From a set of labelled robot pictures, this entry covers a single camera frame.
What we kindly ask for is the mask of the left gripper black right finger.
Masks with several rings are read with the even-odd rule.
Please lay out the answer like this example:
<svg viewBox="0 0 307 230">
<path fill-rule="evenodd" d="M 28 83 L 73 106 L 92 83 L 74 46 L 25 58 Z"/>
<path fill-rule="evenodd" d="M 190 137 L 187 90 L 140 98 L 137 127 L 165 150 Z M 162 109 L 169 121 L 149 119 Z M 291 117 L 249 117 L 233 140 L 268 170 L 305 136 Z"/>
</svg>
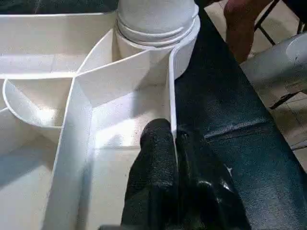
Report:
<svg viewBox="0 0 307 230">
<path fill-rule="evenodd" d="M 199 131 L 178 130 L 180 219 L 186 230 L 249 230 L 227 166 Z"/>
</svg>

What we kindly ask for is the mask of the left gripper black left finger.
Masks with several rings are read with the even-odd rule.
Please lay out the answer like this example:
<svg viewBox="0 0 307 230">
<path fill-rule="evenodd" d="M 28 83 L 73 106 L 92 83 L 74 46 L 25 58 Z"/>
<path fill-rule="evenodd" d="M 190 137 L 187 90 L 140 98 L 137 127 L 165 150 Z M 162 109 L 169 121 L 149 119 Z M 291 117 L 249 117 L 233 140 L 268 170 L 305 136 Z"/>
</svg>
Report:
<svg viewBox="0 0 307 230">
<path fill-rule="evenodd" d="M 138 230 L 166 230 L 178 221 L 178 172 L 170 123 L 150 121 L 140 137 L 131 166 L 121 225 Z"/>
</svg>

